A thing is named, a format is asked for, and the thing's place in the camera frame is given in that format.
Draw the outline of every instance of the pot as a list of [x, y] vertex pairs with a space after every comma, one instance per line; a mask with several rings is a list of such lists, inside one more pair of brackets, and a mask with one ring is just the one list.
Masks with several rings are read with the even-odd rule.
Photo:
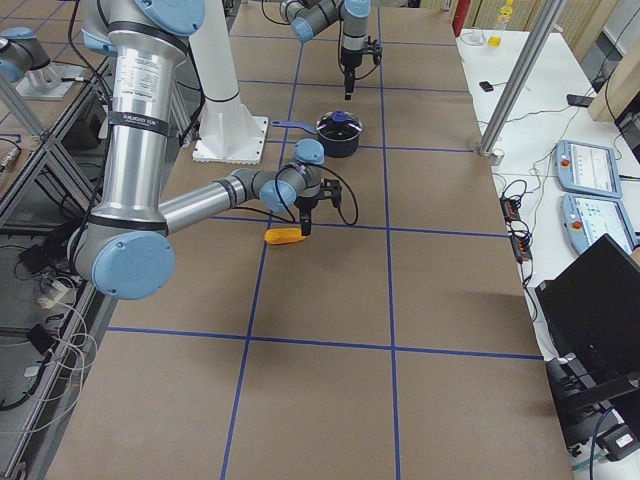
[[325, 113], [316, 126], [304, 122], [287, 122], [274, 120], [274, 127], [300, 128], [305, 132], [316, 134], [328, 157], [344, 158], [358, 148], [362, 122], [353, 113], [336, 110]]

